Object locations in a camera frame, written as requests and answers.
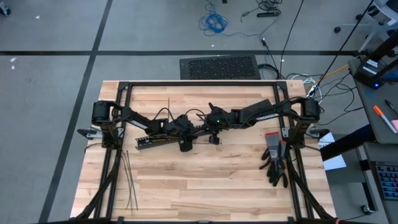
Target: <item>white paper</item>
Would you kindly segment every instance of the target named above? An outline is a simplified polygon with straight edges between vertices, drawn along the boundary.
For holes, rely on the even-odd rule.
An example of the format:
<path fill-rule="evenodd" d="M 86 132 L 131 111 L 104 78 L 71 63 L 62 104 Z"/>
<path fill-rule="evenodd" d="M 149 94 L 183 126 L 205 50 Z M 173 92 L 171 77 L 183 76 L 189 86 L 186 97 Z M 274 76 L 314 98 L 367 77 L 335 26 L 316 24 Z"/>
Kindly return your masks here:
<path fill-rule="evenodd" d="M 333 138 L 333 135 L 331 133 L 328 133 L 319 140 L 319 148 L 321 149 L 329 145 L 330 143 L 333 143 L 334 141 L 335 139 Z M 327 161 L 324 161 L 323 166 L 325 170 L 333 170 L 344 168 L 347 165 L 344 162 L 343 156 L 339 155 L 334 158 L 328 159 Z"/>

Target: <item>white cable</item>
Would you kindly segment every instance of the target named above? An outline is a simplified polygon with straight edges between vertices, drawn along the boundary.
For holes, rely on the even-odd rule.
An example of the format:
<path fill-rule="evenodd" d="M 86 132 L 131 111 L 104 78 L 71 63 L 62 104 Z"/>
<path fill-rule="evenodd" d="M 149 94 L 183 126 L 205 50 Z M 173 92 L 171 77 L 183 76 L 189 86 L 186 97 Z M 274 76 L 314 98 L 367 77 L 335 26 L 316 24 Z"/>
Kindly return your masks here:
<path fill-rule="evenodd" d="M 299 76 L 306 76 L 306 77 L 309 77 L 309 78 L 306 78 L 306 79 L 303 81 L 304 84 L 316 83 L 316 81 L 315 81 L 309 74 L 294 75 L 290 80 L 293 80 L 295 77 L 299 77 Z M 322 92 L 321 92 L 321 89 L 320 89 L 320 88 L 318 88 L 318 90 L 319 90 L 319 95 L 320 95 L 320 101 L 319 101 L 318 104 L 321 104 L 321 102 L 322 102 Z"/>

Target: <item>gray desk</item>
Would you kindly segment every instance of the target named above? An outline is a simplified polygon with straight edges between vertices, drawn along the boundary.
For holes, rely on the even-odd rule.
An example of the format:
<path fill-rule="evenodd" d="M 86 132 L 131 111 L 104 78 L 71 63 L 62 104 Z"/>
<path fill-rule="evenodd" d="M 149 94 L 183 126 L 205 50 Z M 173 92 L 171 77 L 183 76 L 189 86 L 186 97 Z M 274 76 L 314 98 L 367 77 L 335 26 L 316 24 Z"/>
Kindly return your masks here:
<path fill-rule="evenodd" d="M 360 63 L 357 58 L 348 62 L 351 73 L 355 73 Z M 387 83 L 378 90 L 373 90 L 356 80 L 355 84 L 369 124 L 322 148 L 322 159 L 324 161 L 359 147 L 366 141 L 377 141 L 381 144 L 398 144 L 398 134 L 394 134 L 373 110 L 373 106 L 377 105 L 388 120 L 398 119 L 398 114 L 395 114 L 384 102 L 384 100 L 388 100 L 398 109 L 398 84 Z"/>
<path fill-rule="evenodd" d="M 398 146 L 366 142 L 363 147 L 369 162 L 398 162 Z M 398 223 L 398 201 L 382 199 L 382 203 L 389 223 Z"/>

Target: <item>wooden table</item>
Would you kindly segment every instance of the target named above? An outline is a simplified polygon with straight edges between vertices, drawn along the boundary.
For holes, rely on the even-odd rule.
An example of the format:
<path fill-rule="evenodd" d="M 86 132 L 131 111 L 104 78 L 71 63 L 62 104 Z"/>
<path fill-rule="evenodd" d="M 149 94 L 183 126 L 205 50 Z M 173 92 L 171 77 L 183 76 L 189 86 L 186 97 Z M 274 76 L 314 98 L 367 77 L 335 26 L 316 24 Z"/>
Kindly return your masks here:
<path fill-rule="evenodd" d="M 118 83 L 104 82 L 99 98 L 115 100 Z M 287 81 L 287 86 L 290 97 L 305 96 L 301 81 Z M 176 118 L 191 108 L 209 113 L 209 102 L 229 111 L 264 99 L 275 103 L 272 87 L 135 86 L 130 105 L 133 110 L 152 119 L 159 109 L 167 107 L 170 100 L 170 110 Z M 201 124 L 195 112 L 188 116 L 193 124 Z M 167 112 L 159 117 L 166 118 Z M 123 150 L 129 153 L 139 209 L 136 210 L 134 204 L 132 210 L 126 208 L 129 187 L 121 164 L 113 219 L 124 216 L 125 220 L 152 221 L 286 221 L 288 216 L 294 217 L 290 187 L 285 189 L 282 183 L 273 187 L 266 170 L 259 170 L 264 163 L 261 156 L 267 147 L 264 134 L 279 130 L 278 119 L 274 118 L 249 129 L 223 131 L 219 135 L 221 144 L 218 146 L 209 144 L 208 136 L 200 137 L 191 151 L 182 153 L 177 143 L 136 150 L 135 138 L 145 136 L 145 132 L 127 125 Z M 306 145 L 318 147 L 317 142 L 309 138 Z M 320 153 L 309 148 L 301 152 L 309 189 L 325 210 L 335 216 Z M 105 149 L 99 145 L 87 149 L 71 217 L 78 215 L 96 193 L 104 154 Z M 303 195 L 301 191 L 298 194 L 303 216 L 306 216 Z M 106 194 L 101 216 L 105 214 L 107 198 Z"/>

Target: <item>black glove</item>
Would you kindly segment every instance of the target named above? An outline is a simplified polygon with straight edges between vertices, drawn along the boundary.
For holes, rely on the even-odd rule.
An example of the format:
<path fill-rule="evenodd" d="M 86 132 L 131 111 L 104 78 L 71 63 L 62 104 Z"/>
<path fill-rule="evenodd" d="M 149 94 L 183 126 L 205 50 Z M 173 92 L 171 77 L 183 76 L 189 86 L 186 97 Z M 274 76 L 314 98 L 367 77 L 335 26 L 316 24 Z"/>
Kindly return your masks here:
<path fill-rule="evenodd" d="M 261 159 L 263 161 L 267 158 L 269 159 L 260 167 L 260 169 L 264 169 L 270 165 L 267 171 L 269 182 L 273 183 L 273 186 L 275 187 L 278 184 L 279 179 L 282 177 L 284 180 L 284 187 L 286 188 L 288 182 L 285 174 L 285 164 L 282 159 L 285 156 L 286 142 L 279 141 L 279 133 L 266 134 L 266 141 L 268 148 L 262 155 Z"/>

